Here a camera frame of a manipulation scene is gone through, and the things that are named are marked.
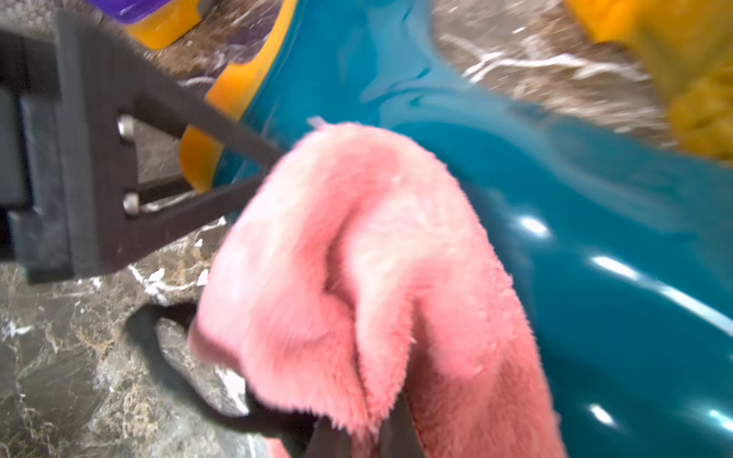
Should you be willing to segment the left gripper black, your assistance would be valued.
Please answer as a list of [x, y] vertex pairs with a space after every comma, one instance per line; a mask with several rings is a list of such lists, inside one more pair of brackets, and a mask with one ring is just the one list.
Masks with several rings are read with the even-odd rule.
[[[118, 179], [71, 192], [71, 248], [61, 165], [58, 40], [1, 29], [1, 261], [26, 282], [106, 275], [241, 210], [265, 177], [217, 187], [152, 213], [129, 215]], [[108, 34], [71, 35], [71, 129], [76, 152], [129, 158], [118, 118], [130, 115], [172, 137], [195, 127], [265, 166], [282, 153]]]

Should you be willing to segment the purple rubber boot yellow sole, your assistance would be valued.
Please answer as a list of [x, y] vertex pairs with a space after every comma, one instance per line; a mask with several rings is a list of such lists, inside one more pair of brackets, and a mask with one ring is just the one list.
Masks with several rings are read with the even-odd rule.
[[195, 28], [212, 6], [200, 0], [90, 0], [145, 47], [158, 51]]

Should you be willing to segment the pink cloth black trim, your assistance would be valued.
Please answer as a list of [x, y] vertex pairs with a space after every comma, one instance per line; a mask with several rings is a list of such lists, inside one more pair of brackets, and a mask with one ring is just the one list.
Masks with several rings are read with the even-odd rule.
[[196, 303], [127, 321], [159, 383], [274, 457], [563, 457], [525, 311], [445, 164], [316, 120]]

